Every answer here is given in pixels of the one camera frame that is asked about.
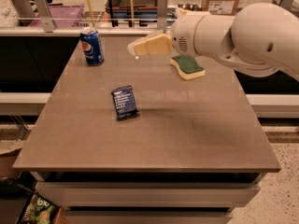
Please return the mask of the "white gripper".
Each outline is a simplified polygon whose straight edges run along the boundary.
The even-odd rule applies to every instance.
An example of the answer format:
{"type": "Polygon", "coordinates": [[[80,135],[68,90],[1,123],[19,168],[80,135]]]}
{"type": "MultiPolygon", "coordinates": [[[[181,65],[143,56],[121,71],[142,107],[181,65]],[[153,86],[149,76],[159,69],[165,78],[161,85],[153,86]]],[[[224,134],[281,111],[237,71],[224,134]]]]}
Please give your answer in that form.
{"type": "Polygon", "coordinates": [[[164,55],[171,52],[172,45],[176,52],[182,55],[196,56],[194,39],[197,26],[205,13],[191,12],[181,7],[176,8],[177,20],[171,25],[170,35],[149,35],[138,38],[130,43],[127,48],[134,56],[164,55]]]}

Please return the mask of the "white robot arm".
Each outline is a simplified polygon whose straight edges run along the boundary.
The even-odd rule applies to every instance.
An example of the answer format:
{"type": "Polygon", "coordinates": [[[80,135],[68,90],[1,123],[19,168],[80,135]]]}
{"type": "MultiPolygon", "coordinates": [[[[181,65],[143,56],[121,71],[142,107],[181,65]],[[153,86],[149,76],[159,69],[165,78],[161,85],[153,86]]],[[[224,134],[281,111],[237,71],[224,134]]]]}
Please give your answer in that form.
{"type": "Polygon", "coordinates": [[[134,56],[162,55],[172,50],[207,56],[251,77],[281,71],[299,80],[299,20],[274,4],[256,3],[236,15],[177,10],[168,34],[156,31],[128,45],[134,56]]]}

